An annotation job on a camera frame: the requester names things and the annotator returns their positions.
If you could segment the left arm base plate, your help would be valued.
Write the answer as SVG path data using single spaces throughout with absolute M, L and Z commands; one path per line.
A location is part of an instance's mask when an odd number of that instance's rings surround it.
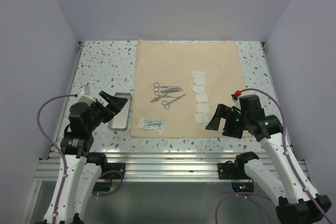
M 126 171 L 125 163 L 108 163 L 103 169 L 99 179 L 105 179 L 110 182 L 114 180 L 123 180 Z

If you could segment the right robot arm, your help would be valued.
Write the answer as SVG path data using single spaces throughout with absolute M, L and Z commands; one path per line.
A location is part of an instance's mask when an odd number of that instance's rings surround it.
M 242 138 L 247 131 L 266 151 L 277 175 L 267 169 L 254 152 L 237 155 L 234 161 L 219 163 L 219 179 L 246 179 L 256 182 L 264 198 L 275 205 L 280 223 L 315 223 L 327 217 L 332 203 L 321 195 L 303 172 L 286 140 L 285 122 L 265 115 L 257 95 L 232 94 L 234 106 L 219 104 L 206 129 L 217 131 L 225 120 L 223 135 Z

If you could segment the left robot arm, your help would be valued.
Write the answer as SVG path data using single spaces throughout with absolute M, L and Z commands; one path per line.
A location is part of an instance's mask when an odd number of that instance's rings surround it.
M 112 168 L 106 154 L 91 152 L 93 132 L 102 123 L 110 122 L 126 106 L 126 98 L 99 92 L 103 105 L 86 92 L 75 94 L 77 99 L 69 109 L 69 123 L 64 129 L 61 143 L 52 146 L 60 154 L 60 167 L 56 186 L 42 223 L 83 223 L 89 198 L 103 197 L 93 193 L 99 179 L 124 179 L 122 168 Z

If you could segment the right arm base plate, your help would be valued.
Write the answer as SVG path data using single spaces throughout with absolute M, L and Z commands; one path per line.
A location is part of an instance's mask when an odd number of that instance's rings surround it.
M 244 180 L 249 179 L 245 174 L 240 173 L 232 161 L 217 164 L 218 179 L 220 180 Z

